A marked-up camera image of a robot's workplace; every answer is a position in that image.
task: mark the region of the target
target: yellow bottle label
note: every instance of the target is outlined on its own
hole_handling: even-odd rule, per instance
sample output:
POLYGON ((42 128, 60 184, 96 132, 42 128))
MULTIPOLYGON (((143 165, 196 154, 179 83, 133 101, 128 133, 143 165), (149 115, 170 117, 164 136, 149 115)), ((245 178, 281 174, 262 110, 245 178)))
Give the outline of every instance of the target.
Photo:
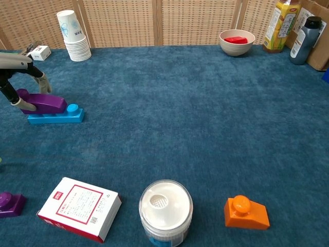
POLYGON ((267 49, 283 49, 299 10, 299 4, 287 5, 281 2, 277 3, 265 35, 264 45, 267 49))

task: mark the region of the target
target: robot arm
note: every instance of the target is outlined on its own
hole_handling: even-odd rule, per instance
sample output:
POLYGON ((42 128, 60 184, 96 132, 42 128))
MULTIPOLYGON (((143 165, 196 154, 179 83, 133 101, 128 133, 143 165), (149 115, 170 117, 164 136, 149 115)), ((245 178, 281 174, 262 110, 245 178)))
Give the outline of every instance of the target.
POLYGON ((51 87, 46 75, 33 66, 32 59, 17 54, 0 54, 0 91, 12 105, 23 110, 35 111, 36 107, 21 99, 8 79, 15 73, 29 74, 39 84, 41 94, 51 92, 51 87))

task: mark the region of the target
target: woven screen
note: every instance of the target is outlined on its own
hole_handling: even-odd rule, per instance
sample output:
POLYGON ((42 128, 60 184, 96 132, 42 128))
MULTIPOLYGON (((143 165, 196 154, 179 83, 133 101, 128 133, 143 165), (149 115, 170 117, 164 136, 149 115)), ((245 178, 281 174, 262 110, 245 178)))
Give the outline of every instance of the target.
POLYGON ((56 13, 72 9, 71 0, 0 0, 0 25, 13 49, 40 40, 50 48, 65 48, 56 13))
POLYGON ((230 29, 236 0, 163 0, 164 45, 218 44, 230 29))
POLYGON ((263 44, 265 33, 278 0, 249 0, 242 23, 242 29, 253 33, 254 44, 263 44))
POLYGON ((154 45, 152 0, 83 0, 95 47, 154 45))

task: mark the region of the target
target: container lid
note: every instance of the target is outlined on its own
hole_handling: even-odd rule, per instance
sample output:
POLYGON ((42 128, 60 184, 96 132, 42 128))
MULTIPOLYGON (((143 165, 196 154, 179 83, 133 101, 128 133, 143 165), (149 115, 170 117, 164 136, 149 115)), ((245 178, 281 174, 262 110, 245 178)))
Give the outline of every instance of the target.
POLYGON ((161 231, 189 224, 192 211, 190 194, 180 183, 172 180, 152 183, 145 189, 139 202, 142 222, 161 231))
POLYGON ((321 27, 321 17, 310 16, 306 19, 305 27, 309 29, 318 29, 321 27))

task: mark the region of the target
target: blue toy block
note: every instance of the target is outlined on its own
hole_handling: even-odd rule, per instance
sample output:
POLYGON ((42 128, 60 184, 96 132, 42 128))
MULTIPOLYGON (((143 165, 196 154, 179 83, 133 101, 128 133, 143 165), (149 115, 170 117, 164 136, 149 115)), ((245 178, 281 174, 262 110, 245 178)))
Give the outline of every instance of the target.
POLYGON ((77 104, 70 104, 64 113, 59 114, 32 114, 27 120, 32 125, 37 124, 66 124, 70 122, 82 122, 84 110, 77 104))
POLYGON ((327 71, 324 73, 322 79, 329 83, 329 69, 327 69, 327 71))

